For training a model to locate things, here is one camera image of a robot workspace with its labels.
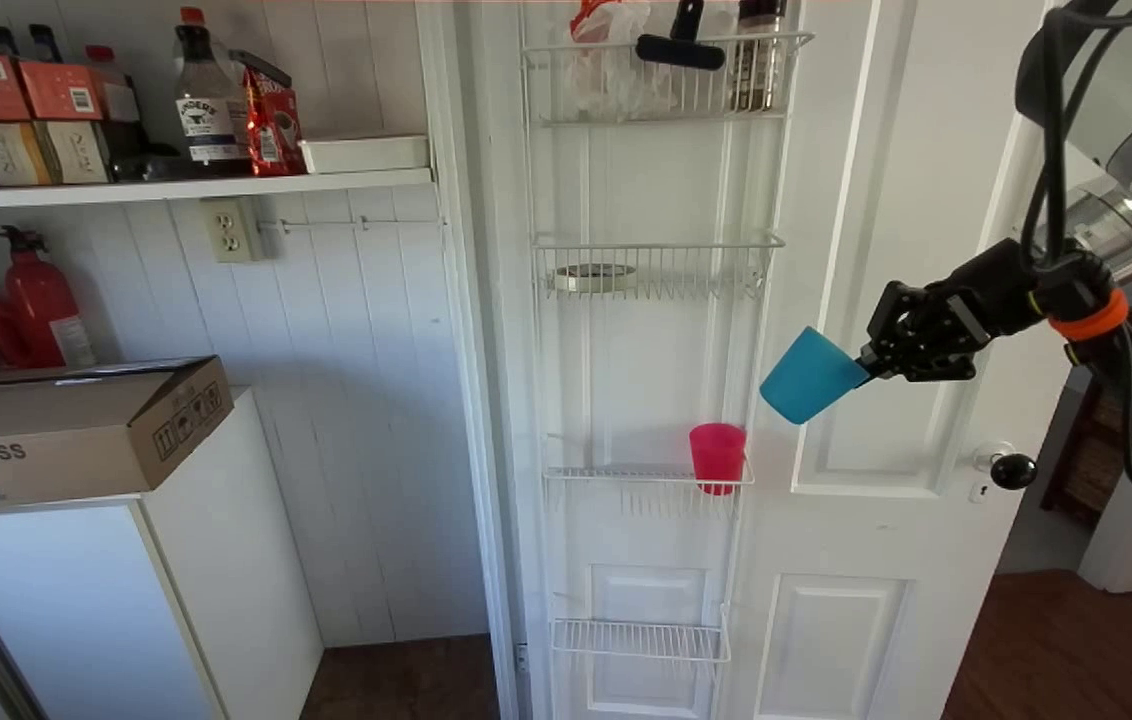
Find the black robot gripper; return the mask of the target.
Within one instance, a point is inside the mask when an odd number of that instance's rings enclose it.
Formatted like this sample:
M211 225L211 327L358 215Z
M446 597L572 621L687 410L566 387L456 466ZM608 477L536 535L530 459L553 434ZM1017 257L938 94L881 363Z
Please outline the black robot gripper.
M925 287L890 280L869 316L861 368L913 384L974 379L982 347L1045 320L1032 302L1036 285L1042 265L1020 238L1001 238Z

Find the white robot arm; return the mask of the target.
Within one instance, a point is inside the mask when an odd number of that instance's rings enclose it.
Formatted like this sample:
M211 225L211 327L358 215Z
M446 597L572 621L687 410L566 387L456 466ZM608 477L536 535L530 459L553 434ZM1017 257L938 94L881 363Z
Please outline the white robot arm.
M1048 323L1123 399L1132 484L1132 0L1059 0L1017 68L1017 113L1045 131L1017 235L945 280L890 280L856 363L869 379L974 379L978 352Z

